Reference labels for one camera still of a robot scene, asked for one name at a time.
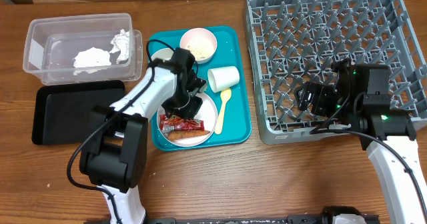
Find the pink bowl with rice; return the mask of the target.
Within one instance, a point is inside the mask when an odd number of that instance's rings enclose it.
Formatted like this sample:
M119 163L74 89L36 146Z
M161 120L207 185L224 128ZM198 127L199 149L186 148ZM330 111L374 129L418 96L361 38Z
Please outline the pink bowl with rice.
M197 63L203 64L214 56L218 41L211 31L204 28L193 28L182 35L179 47L189 50Z

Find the fried sausage stick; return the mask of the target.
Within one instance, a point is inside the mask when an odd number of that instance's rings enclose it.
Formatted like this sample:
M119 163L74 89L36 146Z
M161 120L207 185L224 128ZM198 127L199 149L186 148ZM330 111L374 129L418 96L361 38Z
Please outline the fried sausage stick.
M167 135L167 139L169 141L177 141L181 139L200 137L207 134L210 134L210 132L202 130L172 131Z

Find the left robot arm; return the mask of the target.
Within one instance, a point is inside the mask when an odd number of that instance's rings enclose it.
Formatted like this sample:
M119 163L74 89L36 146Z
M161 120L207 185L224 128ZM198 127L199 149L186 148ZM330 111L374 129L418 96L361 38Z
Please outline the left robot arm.
M88 138L73 156L89 177L88 188L103 193L111 223L145 222L137 184L146 164L148 124L159 108L183 119L195 117L202 104L197 94L207 83L197 77L194 64L190 51L177 47L167 61L150 61L144 78L125 97L91 111Z

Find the red snack wrapper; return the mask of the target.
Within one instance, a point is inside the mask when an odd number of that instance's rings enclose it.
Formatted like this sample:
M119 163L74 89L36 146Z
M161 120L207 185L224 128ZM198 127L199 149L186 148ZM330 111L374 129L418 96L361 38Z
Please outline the red snack wrapper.
M172 131L204 131L204 124L199 119L183 119L181 117L171 115L167 117L166 114L160 115L158 124L162 133L169 133Z

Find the foil wrapper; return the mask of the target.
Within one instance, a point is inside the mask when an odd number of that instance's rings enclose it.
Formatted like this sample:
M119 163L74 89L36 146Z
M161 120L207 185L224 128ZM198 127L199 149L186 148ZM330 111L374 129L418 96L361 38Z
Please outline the foil wrapper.
M129 31L122 29L110 42L113 47L109 51L110 54L119 53L116 63L120 64L129 59L130 34Z

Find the white paper cup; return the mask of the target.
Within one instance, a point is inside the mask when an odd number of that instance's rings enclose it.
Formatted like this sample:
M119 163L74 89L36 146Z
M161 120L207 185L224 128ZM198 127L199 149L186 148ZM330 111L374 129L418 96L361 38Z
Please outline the white paper cup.
M214 93L223 91L240 82L240 73L235 66L217 67L207 71L209 86Z

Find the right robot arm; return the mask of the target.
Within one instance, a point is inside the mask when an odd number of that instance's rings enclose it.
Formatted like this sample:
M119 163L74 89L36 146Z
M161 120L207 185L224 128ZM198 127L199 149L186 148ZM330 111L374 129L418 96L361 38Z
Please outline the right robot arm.
M294 91L300 110L310 108L326 120L310 134L359 137L380 180L393 223L426 222L426 181L416 130L408 111L391 109L390 68L376 64L334 62L333 85L307 81Z

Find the white napkin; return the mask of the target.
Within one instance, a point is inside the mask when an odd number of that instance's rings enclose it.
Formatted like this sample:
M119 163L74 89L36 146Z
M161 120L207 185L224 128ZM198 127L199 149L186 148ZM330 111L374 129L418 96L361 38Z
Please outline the white napkin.
M73 66L76 69L111 65L110 53L95 47L79 52L74 59Z

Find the white bowl with food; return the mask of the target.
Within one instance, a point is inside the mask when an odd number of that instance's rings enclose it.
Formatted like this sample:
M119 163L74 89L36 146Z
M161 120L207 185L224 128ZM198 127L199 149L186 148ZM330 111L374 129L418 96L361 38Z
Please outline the white bowl with food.
M156 51L152 56L151 59L162 59L164 61L169 61L173 55L173 50L170 48L163 48L158 51Z

